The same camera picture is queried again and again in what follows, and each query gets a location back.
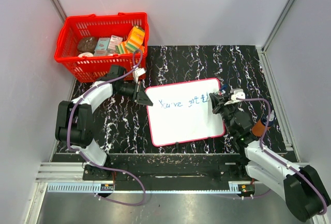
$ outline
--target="black marble surface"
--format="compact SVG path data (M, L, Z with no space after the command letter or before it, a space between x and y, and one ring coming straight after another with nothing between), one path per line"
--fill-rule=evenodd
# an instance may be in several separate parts
M263 70L255 46L156 46L148 47L145 88L149 86L218 78L221 85L242 88L246 98L262 97L271 105ZM73 98L80 96L90 83L76 83ZM260 102L242 102L238 107L249 111L257 122L266 106ZM232 153L230 137L205 139L155 147L151 142L147 110L122 96L106 100L94 113L95 140L107 153ZM274 152L285 153L285 144L277 120L265 137ZM60 143L57 153L67 153Z

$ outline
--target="sponge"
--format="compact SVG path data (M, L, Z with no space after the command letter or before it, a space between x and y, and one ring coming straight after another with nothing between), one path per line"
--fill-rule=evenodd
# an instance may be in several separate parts
M130 53L127 49L126 49L126 41L121 42L120 44L115 46L116 48L116 52L118 54L127 54Z
M144 37L145 31L139 26L134 26L129 33L128 40L125 45L126 49L128 49L129 52L134 52L143 44Z

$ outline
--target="gray wall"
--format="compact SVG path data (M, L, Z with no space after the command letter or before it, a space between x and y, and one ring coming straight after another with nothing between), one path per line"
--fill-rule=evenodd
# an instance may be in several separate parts
M287 0L60 0L68 16L144 11L149 45L261 46Z
M1 223L20 223L54 144L57 105L72 82L53 58L61 26L50 0L0 1Z
M297 0L267 50L299 155L319 171L329 194L330 44L331 0Z

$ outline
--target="white robotic arm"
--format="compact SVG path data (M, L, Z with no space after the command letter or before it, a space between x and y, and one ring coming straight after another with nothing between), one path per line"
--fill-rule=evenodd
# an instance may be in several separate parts
M93 113L113 94L128 96L138 104L152 106L153 103L145 94L141 83L138 82L138 76L144 72L145 71L141 68L133 72L136 83L127 83L123 80L118 80L113 83L105 84L105 81L118 78L125 73L125 68L112 66L110 72L105 77L100 78L99 81L91 86L96 89L87 96L83 94L72 101L62 101L58 106L57 112L56 139L66 142L69 115L73 105L79 102L71 126L71 147L74 148L77 153L82 153L89 161L92 161L98 166L104 166L107 160L107 154L101 150L100 146L94 140Z
M232 147L245 158L241 166L249 177L259 180L282 197L291 213L301 221L330 205L330 197L313 167L301 168L289 162L251 133L250 116L234 104L245 99L242 89L233 89L229 95L222 96L210 93L210 98L213 113L222 115L227 131L233 136Z

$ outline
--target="red plastic basket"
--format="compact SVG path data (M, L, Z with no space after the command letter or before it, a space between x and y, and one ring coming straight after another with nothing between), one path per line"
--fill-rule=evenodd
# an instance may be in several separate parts
M57 39L54 58L63 64L77 79L82 82L95 82L109 72L111 65L120 65L130 71L133 67L132 54L114 54L112 56L77 57L77 44L83 37L111 37L112 35L128 38L132 27L138 25L145 30L143 46L145 52L140 67L146 68L147 42L149 29L146 13L118 13L116 16L72 16L68 17Z

